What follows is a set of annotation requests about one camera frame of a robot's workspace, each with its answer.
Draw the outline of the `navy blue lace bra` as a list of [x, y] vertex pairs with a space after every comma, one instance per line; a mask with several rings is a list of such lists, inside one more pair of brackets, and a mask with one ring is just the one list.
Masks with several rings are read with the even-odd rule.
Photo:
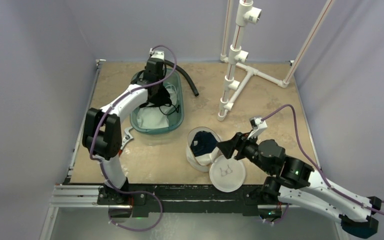
[[217, 146], [219, 141], [209, 131], [198, 131], [189, 145], [195, 157], [210, 154]]

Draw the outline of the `black garment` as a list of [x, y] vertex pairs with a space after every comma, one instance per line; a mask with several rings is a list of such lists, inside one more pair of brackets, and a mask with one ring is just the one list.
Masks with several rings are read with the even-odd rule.
[[178, 104], [178, 90], [173, 84], [167, 87], [160, 86], [157, 91], [147, 90], [147, 101], [139, 106], [139, 109], [158, 108], [164, 116], [170, 116], [180, 112]]

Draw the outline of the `pale mint white bra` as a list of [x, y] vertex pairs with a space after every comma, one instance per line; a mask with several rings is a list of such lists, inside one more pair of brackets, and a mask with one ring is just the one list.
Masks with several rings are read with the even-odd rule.
[[158, 108], [139, 109], [136, 116], [137, 126], [146, 129], [162, 129], [170, 126], [169, 115], [163, 115]]

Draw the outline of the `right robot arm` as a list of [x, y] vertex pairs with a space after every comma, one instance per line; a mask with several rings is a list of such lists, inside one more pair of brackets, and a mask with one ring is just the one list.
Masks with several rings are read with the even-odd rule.
[[246, 158], [268, 175], [256, 192], [259, 200], [268, 204], [292, 204], [319, 213], [361, 239], [378, 232], [379, 221], [373, 215], [381, 209], [380, 198], [360, 196], [335, 183], [327, 183], [318, 170], [287, 155], [275, 140], [257, 143], [247, 134], [238, 132], [216, 146], [225, 157]]

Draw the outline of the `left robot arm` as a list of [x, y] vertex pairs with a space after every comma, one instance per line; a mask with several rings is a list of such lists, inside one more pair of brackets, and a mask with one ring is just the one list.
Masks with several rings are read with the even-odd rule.
[[99, 162], [105, 185], [111, 188], [109, 197], [118, 205], [129, 199], [128, 179], [119, 160], [123, 141], [121, 125], [140, 106], [172, 104], [170, 94], [163, 85], [166, 74], [165, 61], [150, 57], [144, 70], [120, 96], [100, 109], [91, 107], [86, 112], [82, 145], [88, 149], [90, 158]]

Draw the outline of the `teal transparent plastic tub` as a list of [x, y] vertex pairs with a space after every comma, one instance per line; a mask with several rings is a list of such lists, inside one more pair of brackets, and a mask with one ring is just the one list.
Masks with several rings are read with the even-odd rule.
[[183, 101], [183, 92], [182, 92], [182, 84], [180, 75], [177, 72], [174, 72], [167, 80], [163, 82], [163, 85], [172, 84], [177, 88], [177, 103], [180, 105], [179, 113], [174, 113], [168, 116], [169, 119], [169, 127], [159, 128], [159, 129], [143, 129], [138, 127], [137, 124], [137, 113], [140, 110], [139, 107], [136, 108], [130, 114], [130, 125], [139, 133], [147, 134], [147, 135], [160, 135], [166, 134], [177, 129], [184, 120], [184, 101]]

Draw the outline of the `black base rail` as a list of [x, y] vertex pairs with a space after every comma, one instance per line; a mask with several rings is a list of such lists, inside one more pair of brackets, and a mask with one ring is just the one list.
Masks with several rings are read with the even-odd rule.
[[287, 210], [286, 203], [265, 198], [262, 185], [242, 185], [236, 191], [222, 192], [208, 184], [129, 183], [125, 195], [102, 185], [98, 188], [97, 204], [111, 209], [124, 207], [134, 218], [163, 212], [277, 219]]

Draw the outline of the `white PVC pipe frame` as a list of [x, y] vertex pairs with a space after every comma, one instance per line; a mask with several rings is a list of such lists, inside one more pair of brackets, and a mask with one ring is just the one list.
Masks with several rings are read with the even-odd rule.
[[265, 79], [281, 88], [288, 87], [293, 74], [298, 69], [299, 64], [303, 60], [305, 53], [309, 49], [334, 3], [334, 0], [327, 0], [325, 2], [299, 53], [292, 61], [286, 77], [284, 79], [277, 79], [245, 64], [249, 57], [249, 53], [242, 49], [245, 29], [247, 25], [255, 25], [259, 22], [262, 9], [255, 7], [252, 0], [240, 0], [238, 2], [233, 39], [231, 45], [228, 45], [231, 20], [233, 19], [232, 11], [234, 2], [232, 0], [227, 2], [222, 48], [220, 53], [220, 61], [227, 64], [227, 70], [223, 80], [223, 93], [219, 100], [219, 109], [217, 112], [217, 119], [219, 121], [223, 121], [226, 118], [228, 112], [232, 110], [237, 98], [253, 76]]

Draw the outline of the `red handled adjustable wrench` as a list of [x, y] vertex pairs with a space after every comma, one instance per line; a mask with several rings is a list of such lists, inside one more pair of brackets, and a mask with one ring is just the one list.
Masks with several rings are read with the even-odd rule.
[[118, 152], [118, 156], [120, 156], [122, 154], [123, 149], [126, 147], [128, 142], [130, 142], [130, 141], [132, 141], [134, 139], [134, 137], [131, 134], [131, 130], [132, 129], [133, 129], [132, 126], [127, 127], [127, 128], [124, 129], [124, 135], [123, 135], [123, 138], [122, 138], [122, 142], [121, 142], [121, 146], [120, 146], [120, 149], [119, 149], [119, 152]]

